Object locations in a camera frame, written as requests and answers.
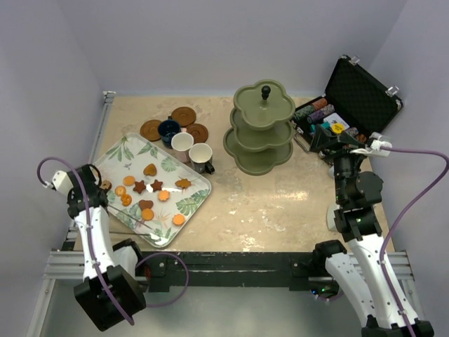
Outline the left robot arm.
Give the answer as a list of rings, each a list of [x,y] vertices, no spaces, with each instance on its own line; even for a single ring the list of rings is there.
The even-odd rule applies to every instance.
[[[99,170],[85,164],[67,175],[72,184],[67,212],[79,229],[84,258],[83,281],[74,287],[75,299],[100,331],[122,321],[133,325],[133,315],[146,306],[135,279],[145,268],[145,258],[131,239],[112,244],[109,202]]]

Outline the dark heart cookie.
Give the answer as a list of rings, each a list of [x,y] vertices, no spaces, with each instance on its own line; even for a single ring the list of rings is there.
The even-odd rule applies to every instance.
[[[151,200],[140,200],[138,202],[138,205],[140,207],[140,210],[143,211],[145,209],[151,209],[154,205],[154,202]]]

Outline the metal tongs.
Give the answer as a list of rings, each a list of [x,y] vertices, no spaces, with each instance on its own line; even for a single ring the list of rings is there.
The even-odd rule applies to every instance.
[[[132,235],[143,237],[154,234],[154,231],[143,220],[133,217],[129,212],[111,205],[107,209],[119,222],[133,232]]]

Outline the round orange cookie front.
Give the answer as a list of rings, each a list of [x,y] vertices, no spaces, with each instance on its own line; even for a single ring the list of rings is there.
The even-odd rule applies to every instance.
[[[183,225],[185,223],[185,216],[182,215],[181,213],[175,214],[173,216],[172,222],[176,226],[181,226],[181,225]]]

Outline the brown patterned cookie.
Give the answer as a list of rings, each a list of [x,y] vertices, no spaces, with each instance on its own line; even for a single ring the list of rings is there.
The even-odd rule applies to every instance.
[[[102,184],[100,185],[100,189],[108,192],[112,188],[112,183],[109,180],[102,181]]]

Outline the leaf pattern serving tray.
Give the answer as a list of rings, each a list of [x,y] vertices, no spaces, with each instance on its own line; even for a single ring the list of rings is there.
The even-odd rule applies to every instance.
[[[136,133],[94,165],[112,185],[109,213],[156,248],[173,241],[212,190],[209,180]]]

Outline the orange flower cookie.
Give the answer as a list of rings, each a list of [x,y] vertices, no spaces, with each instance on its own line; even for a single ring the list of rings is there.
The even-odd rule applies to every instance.
[[[167,190],[161,190],[158,193],[158,200],[165,202],[168,201],[170,199],[170,192]]]

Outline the heart cookie light brown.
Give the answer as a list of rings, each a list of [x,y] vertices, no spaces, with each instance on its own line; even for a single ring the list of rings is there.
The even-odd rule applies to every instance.
[[[148,164],[144,170],[143,174],[145,176],[155,176],[157,174],[157,168],[154,164]]]

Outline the dark star cookie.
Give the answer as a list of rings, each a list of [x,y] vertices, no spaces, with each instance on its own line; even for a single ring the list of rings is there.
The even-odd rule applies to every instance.
[[[150,186],[150,190],[151,190],[152,192],[155,192],[155,191],[161,191],[161,190],[162,190],[162,186],[163,186],[163,182],[156,179],[156,180],[155,180],[153,183],[151,183],[149,186]]]
[[[133,188],[134,192],[137,192],[138,194],[142,194],[146,190],[146,184],[144,180],[141,181],[135,181],[135,185]]]

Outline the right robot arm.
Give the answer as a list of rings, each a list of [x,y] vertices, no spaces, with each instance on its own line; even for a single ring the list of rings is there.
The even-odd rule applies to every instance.
[[[346,132],[336,135],[317,126],[310,150],[327,150],[333,162],[334,221],[343,238],[315,246],[314,271],[337,282],[358,316],[362,336],[433,336],[431,323],[413,309],[386,254],[374,210],[382,201],[383,181],[361,170],[366,157],[388,156],[391,143],[380,134],[361,143]]]

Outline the maple leaf cookie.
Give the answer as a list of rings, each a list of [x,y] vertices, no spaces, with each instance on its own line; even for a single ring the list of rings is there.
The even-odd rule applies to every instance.
[[[178,188],[185,190],[185,189],[187,189],[188,187],[190,187],[190,186],[192,185],[192,183],[191,183],[188,179],[182,178],[182,179],[176,181],[176,182],[175,182],[175,185],[176,185]]]

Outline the round orange cookie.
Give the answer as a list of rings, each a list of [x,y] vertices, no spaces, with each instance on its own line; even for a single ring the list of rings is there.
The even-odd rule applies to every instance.
[[[154,212],[151,209],[141,210],[141,216],[144,221],[150,221],[154,218]]]
[[[173,216],[172,222],[176,226],[181,226],[181,225],[183,225],[185,223],[185,216],[182,215],[181,213],[175,214]]]
[[[126,176],[123,179],[123,184],[125,186],[132,186],[135,183],[135,177],[134,176]]]

